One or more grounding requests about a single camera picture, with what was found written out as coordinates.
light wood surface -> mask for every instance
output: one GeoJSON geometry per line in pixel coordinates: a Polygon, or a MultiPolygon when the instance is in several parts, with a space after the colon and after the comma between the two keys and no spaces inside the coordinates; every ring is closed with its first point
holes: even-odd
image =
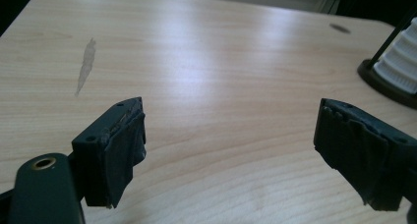
{"type": "Polygon", "coordinates": [[[416,111],[356,74],[391,31],[215,0],[31,0],[0,38],[0,193],[24,162],[69,154],[108,107],[141,96],[148,157],[116,209],[84,205],[88,223],[405,223],[406,200],[363,206],[313,146],[322,97],[417,137],[416,111]]]}

scratch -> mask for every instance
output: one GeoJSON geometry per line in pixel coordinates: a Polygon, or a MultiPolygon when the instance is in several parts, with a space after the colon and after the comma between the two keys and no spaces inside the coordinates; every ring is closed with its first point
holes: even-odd
{"type": "Polygon", "coordinates": [[[80,76],[79,82],[77,86],[77,91],[75,93],[76,96],[79,95],[81,88],[83,88],[84,83],[86,82],[87,77],[89,76],[89,72],[92,69],[92,62],[94,62],[94,54],[95,54],[95,40],[92,38],[86,46],[86,50],[84,51],[84,59],[83,59],[83,66],[80,69],[80,76]]]}

black base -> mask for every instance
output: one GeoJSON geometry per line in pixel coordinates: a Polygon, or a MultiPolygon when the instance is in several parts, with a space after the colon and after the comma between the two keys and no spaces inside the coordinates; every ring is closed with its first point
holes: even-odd
{"type": "Polygon", "coordinates": [[[373,71],[373,66],[369,66],[371,60],[364,60],[358,68],[358,74],[361,78],[379,93],[386,97],[408,106],[417,109],[417,95],[402,91],[394,85],[388,83],[373,71]]]}

table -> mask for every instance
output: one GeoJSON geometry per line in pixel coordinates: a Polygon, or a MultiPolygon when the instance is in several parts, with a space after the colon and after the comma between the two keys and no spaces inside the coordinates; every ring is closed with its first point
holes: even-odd
{"type": "Polygon", "coordinates": [[[392,30],[216,0],[31,0],[0,39],[0,193],[24,162],[69,154],[107,108],[141,96],[148,157],[116,209],[83,204],[88,223],[405,223],[406,200],[363,206],[313,145],[322,97],[417,137],[416,111],[356,74],[392,30]]]}

wooden tabletop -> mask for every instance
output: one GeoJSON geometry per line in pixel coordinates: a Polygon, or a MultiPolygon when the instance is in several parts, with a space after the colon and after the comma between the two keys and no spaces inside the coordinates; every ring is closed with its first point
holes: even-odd
{"type": "Polygon", "coordinates": [[[88,223],[405,223],[406,200],[364,206],[313,145],[323,97],[417,137],[416,111],[356,73],[391,31],[216,0],[31,0],[0,38],[0,193],[141,96],[148,156],[116,209],[83,204],[88,223]]]}

